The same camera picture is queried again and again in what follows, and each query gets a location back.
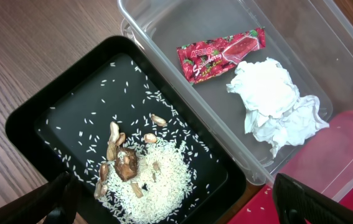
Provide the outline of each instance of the red cloth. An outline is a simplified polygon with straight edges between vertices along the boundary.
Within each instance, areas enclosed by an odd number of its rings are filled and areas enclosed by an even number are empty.
[[[336,200],[349,191],[353,187],[353,111],[337,115],[330,128],[320,130],[280,172]],[[353,189],[340,203],[353,210]],[[263,187],[229,222],[238,223],[278,223],[269,187]]]

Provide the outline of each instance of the crumpled tissue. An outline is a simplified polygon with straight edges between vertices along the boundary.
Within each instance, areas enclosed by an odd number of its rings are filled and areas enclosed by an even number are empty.
[[[245,134],[272,145],[273,158],[284,145],[304,144],[327,122],[319,115],[319,98],[299,97],[299,90],[281,64],[267,58],[264,62],[240,62],[236,77],[227,85],[229,93],[238,93],[247,109]]]

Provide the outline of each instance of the black tray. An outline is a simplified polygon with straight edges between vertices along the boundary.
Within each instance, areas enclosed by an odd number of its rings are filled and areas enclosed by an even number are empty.
[[[164,100],[147,98],[157,91]],[[167,127],[170,132],[164,139],[175,139],[179,145],[185,140],[183,130],[190,131],[190,136],[186,137],[187,146],[194,147],[193,153],[198,152],[197,157],[188,156],[187,152],[184,155],[186,162],[192,158],[189,168],[197,171],[197,179],[192,179],[197,188],[183,200],[178,216],[171,218],[178,223],[215,222],[243,194],[245,176],[199,117],[127,38],[106,39],[25,102],[7,120],[6,134],[47,180],[55,179],[65,170],[83,180],[78,212],[87,222],[117,223],[92,194],[98,164],[103,161],[102,156],[105,157],[109,123],[122,121],[118,123],[120,131],[127,137],[131,137],[136,129],[142,135],[154,133],[150,113],[167,121],[172,119]],[[145,126],[143,116],[148,119],[148,126]],[[203,142],[209,151],[204,149]],[[87,152],[91,144],[97,145],[94,147],[96,153]],[[94,161],[93,167],[87,159]],[[194,208],[190,207],[192,203],[196,204]]]

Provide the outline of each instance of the pile of rice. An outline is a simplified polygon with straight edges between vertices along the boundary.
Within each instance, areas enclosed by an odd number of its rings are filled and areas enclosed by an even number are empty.
[[[134,144],[139,158],[138,174],[135,178],[123,182],[116,174],[114,162],[109,162],[110,176],[106,185],[107,195],[100,198],[103,206],[109,208],[120,223],[156,223],[170,214],[176,214],[182,207],[182,200],[192,192],[191,171],[183,161],[182,152],[186,143],[179,148],[176,143],[158,138],[156,144]],[[158,162],[159,171],[153,163]],[[137,182],[143,197],[137,198],[131,187]]]

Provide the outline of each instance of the candy wrapper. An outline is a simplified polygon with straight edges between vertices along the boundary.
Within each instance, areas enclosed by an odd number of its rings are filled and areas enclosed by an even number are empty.
[[[251,51],[265,48],[265,31],[256,28],[245,33],[205,40],[177,48],[184,76],[199,83],[237,66]]]

